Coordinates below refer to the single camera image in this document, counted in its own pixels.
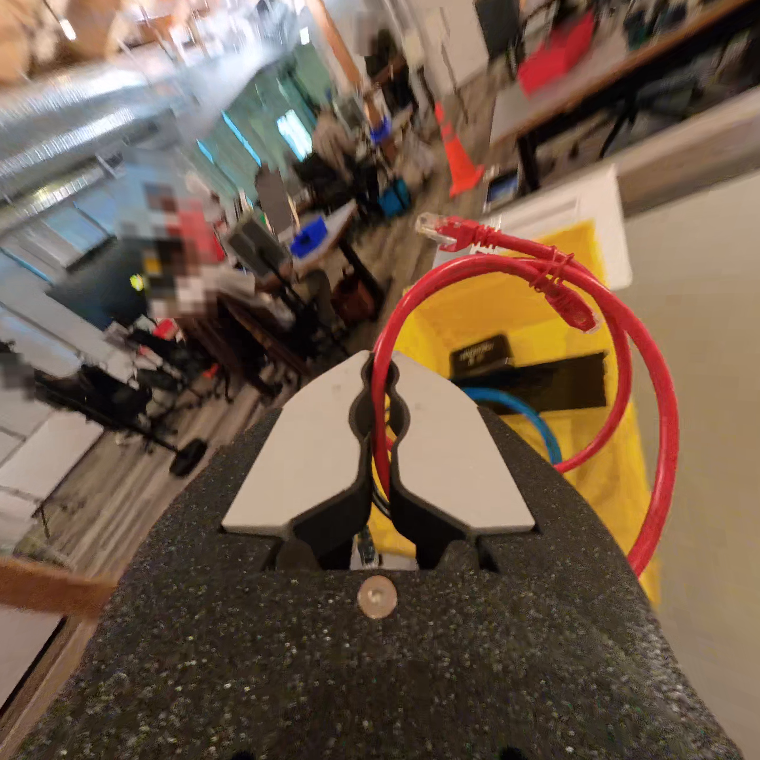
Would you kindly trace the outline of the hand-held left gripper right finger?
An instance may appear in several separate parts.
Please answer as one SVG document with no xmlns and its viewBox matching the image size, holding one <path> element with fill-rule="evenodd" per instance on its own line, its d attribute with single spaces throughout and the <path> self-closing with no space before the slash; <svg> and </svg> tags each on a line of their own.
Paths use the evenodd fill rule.
<svg viewBox="0 0 760 760">
<path fill-rule="evenodd" d="M 454 541 L 526 534 L 536 521 L 477 404 L 448 379 L 395 351 L 388 372 L 395 435 L 388 507 L 395 529 L 435 568 Z"/>
</svg>

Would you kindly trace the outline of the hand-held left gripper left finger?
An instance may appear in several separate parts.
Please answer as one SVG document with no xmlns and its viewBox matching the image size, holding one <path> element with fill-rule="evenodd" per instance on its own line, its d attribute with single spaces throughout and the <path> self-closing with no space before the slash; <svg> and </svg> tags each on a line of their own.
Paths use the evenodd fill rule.
<svg viewBox="0 0 760 760">
<path fill-rule="evenodd" d="M 228 534 L 299 540 L 348 568 L 372 509 L 372 354 L 361 350 L 280 409 L 221 521 Z"/>
</svg>

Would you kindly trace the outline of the large yellow plastic bin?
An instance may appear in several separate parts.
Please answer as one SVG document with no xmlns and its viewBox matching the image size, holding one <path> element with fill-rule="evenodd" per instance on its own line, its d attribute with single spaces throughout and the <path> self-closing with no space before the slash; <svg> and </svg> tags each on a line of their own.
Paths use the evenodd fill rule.
<svg viewBox="0 0 760 760">
<path fill-rule="evenodd" d="M 607 327 L 583 334 L 556 315 L 543 297 L 530 295 L 527 284 L 518 278 L 484 274 L 453 284 L 416 307 L 404 322 L 394 349 L 451 379 L 452 351 L 498 333 L 508 336 L 515 356 L 512 367 L 606 354 L 606 407 L 539 413 L 563 457 L 580 452 L 602 428 L 616 393 L 618 370 Z M 651 499 L 632 401 L 605 448 L 565 478 L 627 553 L 638 537 Z"/>
</svg>

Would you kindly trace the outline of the blue plastic bin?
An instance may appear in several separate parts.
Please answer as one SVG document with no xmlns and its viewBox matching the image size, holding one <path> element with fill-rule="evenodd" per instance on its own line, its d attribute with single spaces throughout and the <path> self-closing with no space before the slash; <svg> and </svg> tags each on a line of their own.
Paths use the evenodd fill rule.
<svg viewBox="0 0 760 760">
<path fill-rule="evenodd" d="M 322 215 L 304 224 L 290 243 L 290 252 L 296 259 L 304 259 L 316 251 L 328 237 L 328 225 Z"/>
</svg>

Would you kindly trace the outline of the small grey table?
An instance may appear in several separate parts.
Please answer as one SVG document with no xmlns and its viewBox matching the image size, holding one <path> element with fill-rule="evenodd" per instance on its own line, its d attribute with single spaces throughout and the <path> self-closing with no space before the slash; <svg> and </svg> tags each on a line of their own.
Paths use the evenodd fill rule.
<svg viewBox="0 0 760 760">
<path fill-rule="evenodd" d="M 309 271 L 321 268 L 333 252 L 339 251 L 362 281 L 367 283 L 369 280 L 372 280 L 371 273 L 369 273 L 369 270 L 361 261 L 347 238 L 348 230 L 357 214 L 357 204 L 355 201 L 351 201 L 327 216 L 312 214 L 310 217 L 307 217 L 304 227 L 307 227 L 309 223 L 316 222 L 318 219 L 324 221 L 327 231 L 326 237 L 305 257 L 298 259 L 290 256 L 285 264 L 280 265 L 278 273 L 284 275 L 287 280 L 300 279 Z"/>
</svg>

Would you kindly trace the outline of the long wooden workbench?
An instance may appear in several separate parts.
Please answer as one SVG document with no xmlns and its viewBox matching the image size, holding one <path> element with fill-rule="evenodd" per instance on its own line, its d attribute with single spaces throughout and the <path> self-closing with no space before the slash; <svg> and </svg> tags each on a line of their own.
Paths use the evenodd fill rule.
<svg viewBox="0 0 760 760">
<path fill-rule="evenodd" d="M 630 50 L 622 24 L 596 36 L 563 77 L 526 94 L 520 84 L 501 90 L 492 112 L 490 147 L 504 141 L 518 153 L 527 193 L 540 188 L 537 149 L 603 109 L 632 104 L 640 90 L 686 67 L 694 58 L 758 22 L 759 3 L 723 1 L 688 8 L 676 29 Z"/>
</svg>

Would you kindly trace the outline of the red plastic bin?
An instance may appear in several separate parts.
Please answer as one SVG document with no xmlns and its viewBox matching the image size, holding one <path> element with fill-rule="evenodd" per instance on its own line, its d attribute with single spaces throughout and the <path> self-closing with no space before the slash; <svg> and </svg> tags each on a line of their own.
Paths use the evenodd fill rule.
<svg viewBox="0 0 760 760">
<path fill-rule="evenodd" d="M 564 78 L 589 52 L 597 28 L 594 12 L 554 28 L 518 66 L 519 86 L 527 97 Z"/>
</svg>

